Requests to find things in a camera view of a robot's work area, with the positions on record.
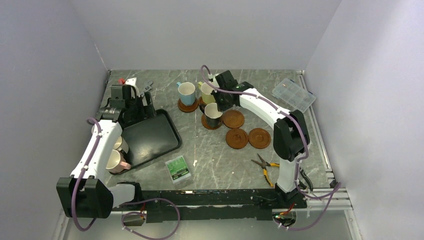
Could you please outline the brown coaster five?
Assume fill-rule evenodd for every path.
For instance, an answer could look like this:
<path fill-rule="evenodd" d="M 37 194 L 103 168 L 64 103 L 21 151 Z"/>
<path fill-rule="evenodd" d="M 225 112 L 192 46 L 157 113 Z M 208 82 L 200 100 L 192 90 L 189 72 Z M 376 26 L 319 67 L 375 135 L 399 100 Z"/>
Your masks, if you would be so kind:
<path fill-rule="evenodd" d="M 271 143 L 271 135 L 263 128 L 254 128 L 248 134 L 248 141 L 256 149 L 265 149 Z"/>

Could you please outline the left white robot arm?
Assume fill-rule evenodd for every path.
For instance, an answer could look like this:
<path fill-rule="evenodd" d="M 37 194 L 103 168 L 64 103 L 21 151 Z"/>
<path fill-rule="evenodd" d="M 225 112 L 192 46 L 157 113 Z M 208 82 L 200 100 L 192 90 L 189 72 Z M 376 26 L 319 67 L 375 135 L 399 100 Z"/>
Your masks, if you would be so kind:
<path fill-rule="evenodd" d="M 155 115 L 150 92 L 137 93 L 137 88 L 128 84 L 112 86 L 107 104 L 95 117 L 87 119 L 88 123 L 94 124 L 95 130 L 81 160 L 70 176 L 61 177 L 56 183 L 68 218 L 105 219 L 117 206 L 126 205 L 137 210 L 143 205 L 140 184 L 125 181 L 106 187 L 101 178 L 123 130 Z"/>

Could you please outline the brown coaster six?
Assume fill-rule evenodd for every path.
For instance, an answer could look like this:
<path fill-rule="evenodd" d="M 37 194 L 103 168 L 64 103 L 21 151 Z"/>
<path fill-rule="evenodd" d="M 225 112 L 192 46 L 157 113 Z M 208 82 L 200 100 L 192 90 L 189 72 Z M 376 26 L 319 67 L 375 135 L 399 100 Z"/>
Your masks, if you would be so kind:
<path fill-rule="evenodd" d="M 225 135 L 227 145 L 233 149 L 242 149 L 248 142 L 248 134 L 240 128 L 232 128 Z"/>

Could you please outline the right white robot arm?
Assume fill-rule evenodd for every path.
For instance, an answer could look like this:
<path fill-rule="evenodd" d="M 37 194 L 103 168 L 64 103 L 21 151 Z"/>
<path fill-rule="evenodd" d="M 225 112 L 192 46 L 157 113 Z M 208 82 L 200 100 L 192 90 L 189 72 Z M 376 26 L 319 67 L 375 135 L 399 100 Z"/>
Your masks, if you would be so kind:
<path fill-rule="evenodd" d="M 239 83 L 229 70 L 215 75 L 209 73 L 206 82 L 213 88 L 219 111 L 238 106 L 254 113 L 272 128 L 273 149 L 280 158 L 275 200 L 280 207 L 289 207 L 300 193 L 300 164 L 309 156 L 310 137 L 304 114 L 277 105 L 246 81 Z"/>

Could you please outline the light blue mug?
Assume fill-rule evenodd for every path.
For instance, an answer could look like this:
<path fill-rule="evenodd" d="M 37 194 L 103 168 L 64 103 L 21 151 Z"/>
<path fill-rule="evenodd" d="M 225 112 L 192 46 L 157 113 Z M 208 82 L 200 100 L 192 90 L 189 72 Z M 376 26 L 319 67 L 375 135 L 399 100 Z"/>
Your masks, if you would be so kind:
<path fill-rule="evenodd" d="M 177 82 L 179 99 L 185 106 L 191 106 L 196 100 L 196 87 L 191 82 Z"/>

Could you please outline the brown coaster four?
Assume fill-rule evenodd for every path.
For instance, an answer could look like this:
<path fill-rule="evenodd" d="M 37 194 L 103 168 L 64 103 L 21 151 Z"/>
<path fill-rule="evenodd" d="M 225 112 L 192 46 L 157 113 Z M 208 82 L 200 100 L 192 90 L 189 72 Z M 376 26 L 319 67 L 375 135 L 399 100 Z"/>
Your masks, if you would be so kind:
<path fill-rule="evenodd" d="M 245 123 L 244 115 L 238 110 L 227 110 L 222 115 L 223 123 L 230 129 L 240 128 Z"/>

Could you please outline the brown coaster two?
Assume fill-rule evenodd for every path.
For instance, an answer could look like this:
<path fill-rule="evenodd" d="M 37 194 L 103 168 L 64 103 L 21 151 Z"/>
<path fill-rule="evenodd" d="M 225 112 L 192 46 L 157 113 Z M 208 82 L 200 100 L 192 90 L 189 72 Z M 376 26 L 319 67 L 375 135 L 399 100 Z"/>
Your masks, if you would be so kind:
<path fill-rule="evenodd" d="M 198 105 L 199 106 L 205 106 L 206 104 L 205 104 L 205 102 L 203 101 L 203 98 L 202 97 L 200 97 L 199 99 L 198 99 Z"/>

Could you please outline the black mug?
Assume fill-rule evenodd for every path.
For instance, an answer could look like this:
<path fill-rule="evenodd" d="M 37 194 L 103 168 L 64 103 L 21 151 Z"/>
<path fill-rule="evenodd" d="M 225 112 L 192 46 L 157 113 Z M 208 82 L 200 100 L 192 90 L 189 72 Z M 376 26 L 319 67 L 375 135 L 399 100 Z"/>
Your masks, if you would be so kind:
<path fill-rule="evenodd" d="M 216 127 L 219 121 L 222 120 L 223 113 L 218 111 L 216 102 L 199 106 L 199 109 L 203 115 L 206 115 L 207 124 L 211 127 Z"/>

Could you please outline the yellow-green mug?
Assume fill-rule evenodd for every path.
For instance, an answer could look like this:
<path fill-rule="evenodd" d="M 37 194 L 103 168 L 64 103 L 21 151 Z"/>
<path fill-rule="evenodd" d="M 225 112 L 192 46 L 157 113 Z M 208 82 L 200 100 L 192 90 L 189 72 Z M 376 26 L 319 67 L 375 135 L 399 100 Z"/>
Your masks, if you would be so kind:
<path fill-rule="evenodd" d="M 204 82 L 198 82 L 197 85 L 201 92 L 202 101 L 206 105 L 216 102 L 214 96 L 212 95 L 212 92 L 214 90 L 213 87 L 211 87 L 209 84 Z"/>

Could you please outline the brown coaster one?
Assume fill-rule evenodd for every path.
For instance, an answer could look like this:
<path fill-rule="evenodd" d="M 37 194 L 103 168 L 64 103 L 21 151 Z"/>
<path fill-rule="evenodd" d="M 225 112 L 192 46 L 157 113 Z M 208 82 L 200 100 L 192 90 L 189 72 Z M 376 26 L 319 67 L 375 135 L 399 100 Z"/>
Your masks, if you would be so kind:
<path fill-rule="evenodd" d="M 178 102 L 177 102 L 177 106 L 178 106 L 178 109 L 181 112 L 191 113 L 191 112 L 194 112 L 198 108 L 199 102 L 198 102 L 198 99 L 196 98 L 192 105 L 184 105 L 183 102 L 181 101 L 181 99 L 179 99 Z"/>

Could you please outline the brown coaster three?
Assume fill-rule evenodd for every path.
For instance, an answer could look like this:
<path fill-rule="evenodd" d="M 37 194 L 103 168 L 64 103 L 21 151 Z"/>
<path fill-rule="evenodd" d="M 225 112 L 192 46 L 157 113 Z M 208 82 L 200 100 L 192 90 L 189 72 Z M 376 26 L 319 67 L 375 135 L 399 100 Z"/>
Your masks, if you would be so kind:
<path fill-rule="evenodd" d="M 207 117 L 206 117 L 206 115 L 205 115 L 205 114 L 203 114 L 203 115 L 201 116 L 201 124 L 203 125 L 203 127 L 204 127 L 204 128 L 206 128 L 206 129 L 208 129 L 208 130 L 216 130 L 216 129 L 218 129 L 218 128 L 220 128 L 220 127 L 222 126 L 223 121 L 222 121 L 222 120 L 220 120 L 220 121 L 218 122 L 218 125 L 217 125 L 217 126 L 215 126 L 215 127 L 211 127 L 211 126 L 209 126 L 209 125 L 208 125 L 208 123 L 207 123 Z"/>

